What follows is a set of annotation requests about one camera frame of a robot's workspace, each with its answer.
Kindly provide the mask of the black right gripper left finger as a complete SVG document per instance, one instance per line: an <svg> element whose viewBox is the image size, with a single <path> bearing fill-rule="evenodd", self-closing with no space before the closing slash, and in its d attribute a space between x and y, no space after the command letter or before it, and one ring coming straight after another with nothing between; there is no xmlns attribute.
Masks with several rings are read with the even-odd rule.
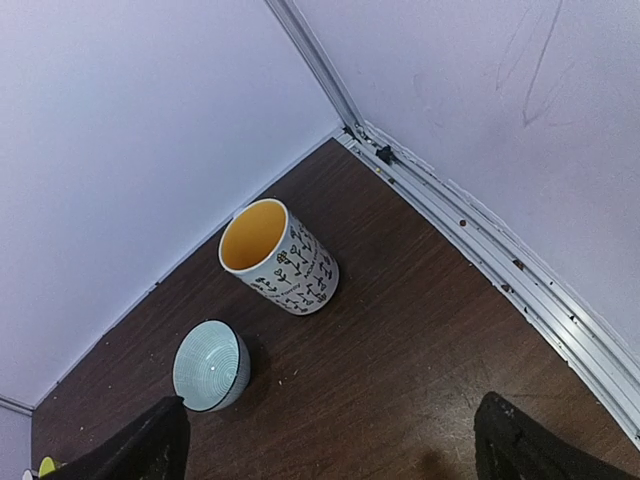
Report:
<svg viewBox="0 0 640 480"><path fill-rule="evenodd" d="M190 422L179 396L166 396L102 445L49 479L183 479Z"/></svg>

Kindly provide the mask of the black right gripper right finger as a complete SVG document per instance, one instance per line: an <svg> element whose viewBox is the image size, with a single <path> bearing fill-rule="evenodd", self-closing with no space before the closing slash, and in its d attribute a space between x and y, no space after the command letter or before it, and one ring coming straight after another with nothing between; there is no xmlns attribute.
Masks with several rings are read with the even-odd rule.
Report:
<svg viewBox="0 0 640 480"><path fill-rule="evenodd" d="M631 479L633 476L564 442L496 392L474 416L480 479Z"/></svg>

